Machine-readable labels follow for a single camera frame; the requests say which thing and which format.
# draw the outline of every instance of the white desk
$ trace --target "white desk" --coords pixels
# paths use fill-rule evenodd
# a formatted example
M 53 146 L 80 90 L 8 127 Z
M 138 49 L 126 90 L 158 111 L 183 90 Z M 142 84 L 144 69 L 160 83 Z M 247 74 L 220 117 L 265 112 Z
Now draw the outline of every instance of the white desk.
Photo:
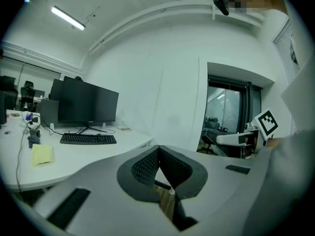
M 19 93 L 18 94 L 18 100 L 22 99 L 22 96 L 21 94 Z M 40 102 L 43 98 L 40 98 L 40 97 L 35 97 L 34 96 L 34 99 L 33 99 L 33 102 Z
M 20 111 L 7 110 L 7 114 L 20 113 Z M 25 128 L 19 126 L 22 117 L 9 116 L 7 123 L 0 129 L 0 170 L 1 176 L 7 188 L 18 190 L 15 171 L 17 166 L 18 152 L 22 132 Z M 27 137 L 24 135 L 22 151 L 20 155 L 19 183 L 22 191 L 44 188 L 54 185 L 70 175 L 77 172 L 84 166 L 103 158 L 115 156 L 128 152 L 135 148 L 144 147 L 151 141 L 151 137 L 138 133 L 134 130 L 121 131 L 115 127 L 108 127 L 116 131 L 116 144 L 112 145 L 67 145 L 59 141 L 61 135 L 49 135 L 44 128 L 40 128 L 40 142 L 43 145 L 51 145 L 55 154 L 55 162 L 33 167 L 32 149 L 29 148 Z M 56 129 L 60 133 L 76 132 L 75 128 Z M 97 131 L 87 130 L 86 133 L 98 134 Z

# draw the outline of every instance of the black monitor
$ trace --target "black monitor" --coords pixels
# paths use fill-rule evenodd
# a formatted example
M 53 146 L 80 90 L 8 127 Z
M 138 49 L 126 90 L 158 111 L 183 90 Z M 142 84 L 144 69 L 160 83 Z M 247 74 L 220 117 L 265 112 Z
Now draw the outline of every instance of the black monitor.
M 65 77 L 59 98 L 58 121 L 115 121 L 118 93 L 92 84 Z
M 34 89 L 35 90 L 35 97 L 45 97 L 45 91 L 42 91 L 42 90 L 37 90 L 37 89 Z
M 51 91 L 50 91 L 50 100 L 59 101 L 62 88 L 63 88 L 63 81 L 54 79 L 53 86 L 51 87 Z

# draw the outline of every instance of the ceiling light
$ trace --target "ceiling light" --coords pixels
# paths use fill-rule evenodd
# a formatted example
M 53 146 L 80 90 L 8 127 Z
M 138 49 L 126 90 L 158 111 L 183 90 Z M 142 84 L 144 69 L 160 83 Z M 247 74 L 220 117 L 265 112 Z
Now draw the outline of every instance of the ceiling light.
M 71 17 L 69 14 L 67 14 L 63 10 L 59 9 L 58 7 L 56 7 L 56 6 L 52 7 L 51 11 L 52 11 L 52 13 L 56 14 L 57 16 L 60 16 L 61 18 L 65 19 L 66 21 L 68 21 L 72 25 L 76 26 L 80 30 L 84 30 L 85 25 L 83 25 L 78 20 L 76 20 L 74 17 Z

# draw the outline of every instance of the black keyboard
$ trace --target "black keyboard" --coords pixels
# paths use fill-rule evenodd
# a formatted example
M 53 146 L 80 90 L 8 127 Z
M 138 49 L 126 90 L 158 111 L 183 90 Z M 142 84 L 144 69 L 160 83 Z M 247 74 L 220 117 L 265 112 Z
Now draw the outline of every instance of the black keyboard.
M 64 133 L 60 140 L 61 144 L 116 144 L 111 135 L 79 135 Z

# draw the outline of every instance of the black chair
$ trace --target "black chair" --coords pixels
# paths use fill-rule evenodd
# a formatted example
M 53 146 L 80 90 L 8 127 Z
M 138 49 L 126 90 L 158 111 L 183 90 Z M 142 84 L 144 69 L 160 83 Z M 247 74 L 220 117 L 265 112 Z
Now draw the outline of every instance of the black chair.
M 27 105 L 27 109 L 30 112 L 33 112 L 35 109 L 35 106 L 33 104 L 34 96 L 35 96 L 35 90 L 34 84 L 31 81 L 25 81 L 24 87 L 21 88 L 21 106 L 20 110 L 24 110 L 25 104 Z

